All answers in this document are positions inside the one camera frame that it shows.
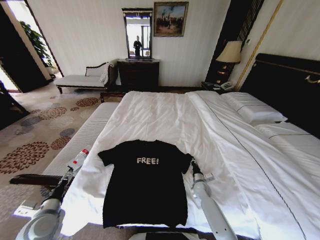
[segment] green leaves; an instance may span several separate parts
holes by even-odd
[[[30,42],[32,43],[34,49],[38,53],[40,59],[42,60],[43,64],[47,67],[55,68],[52,64],[50,55],[47,53],[46,45],[41,41],[43,37],[41,34],[37,33],[36,31],[31,29],[31,26],[24,21],[20,21],[21,26],[23,27],[26,35],[28,36]]]

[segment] black t-shirt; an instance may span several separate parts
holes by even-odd
[[[114,164],[103,204],[103,227],[122,224],[185,225],[188,217],[182,173],[192,156],[162,141],[126,141],[101,151]]]

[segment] telephone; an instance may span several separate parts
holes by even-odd
[[[225,91],[231,91],[234,88],[234,85],[231,82],[227,81],[224,84],[221,84],[220,87]]]

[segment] patterned carpet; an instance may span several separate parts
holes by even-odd
[[[14,239],[28,220],[12,216],[25,199],[35,192],[48,194],[39,186],[10,185],[9,180],[41,174],[100,104],[99,90],[69,88],[60,94],[53,83],[12,96],[30,114],[0,130],[0,239]]]

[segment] picture frame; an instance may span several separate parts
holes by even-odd
[[[183,37],[188,1],[155,2],[153,8],[154,37]]]

